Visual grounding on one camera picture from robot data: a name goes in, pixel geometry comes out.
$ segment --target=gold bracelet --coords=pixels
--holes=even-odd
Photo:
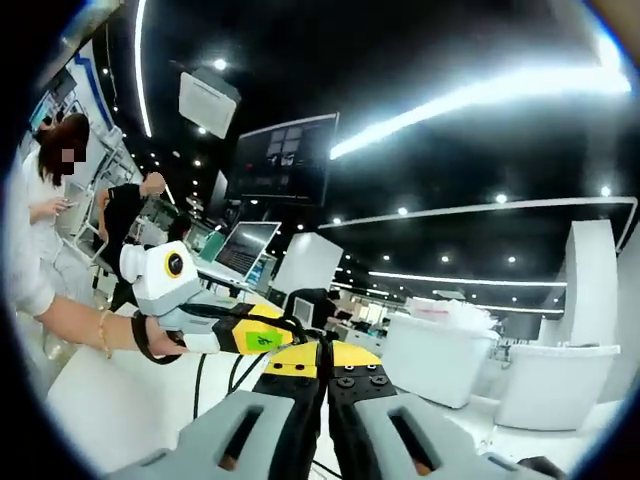
[[[109,346],[107,345],[107,337],[104,334],[104,321],[111,312],[108,309],[105,309],[100,315],[100,323],[98,325],[98,334],[100,335],[100,341],[102,342],[102,349],[104,353],[107,355],[107,360],[111,358],[111,350],[109,350]]]

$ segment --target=wall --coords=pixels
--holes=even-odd
[[[618,257],[618,322],[616,358],[600,401],[618,400],[638,379],[640,370],[640,226]]]

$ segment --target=black wrist strap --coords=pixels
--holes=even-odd
[[[156,358],[149,350],[149,337],[147,335],[147,316],[143,315],[138,310],[133,317],[131,317],[131,331],[133,332],[133,339],[136,341],[136,345],[142,352],[142,354],[158,365],[168,365],[175,362],[181,355],[167,355],[165,357]]]

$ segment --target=hand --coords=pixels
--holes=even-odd
[[[149,350],[156,356],[179,355],[189,353],[186,347],[176,345],[158,325],[158,320],[154,317],[147,317],[147,337],[149,338]]]
[[[64,212],[66,209],[67,201],[62,197],[52,198],[38,206],[42,217],[57,217],[60,212]]]
[[[98,228],[98,236],[102,239],[104,243],[109,242],[109,232],[107,232],[107,229],[105,228],[104,225],[100,225],[100,228]]]

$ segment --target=office equipment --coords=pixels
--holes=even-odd
[[[245,280],[271,242],[280,222],[240,222],[212,264],[221,274]]]
[[[240,135],[228,198],[323,205],[337,122],[334,113]]]
[[[299,297],[294,298],[293,316],[300,320],[302,326],[311,328],[313,325],[313,304]]]

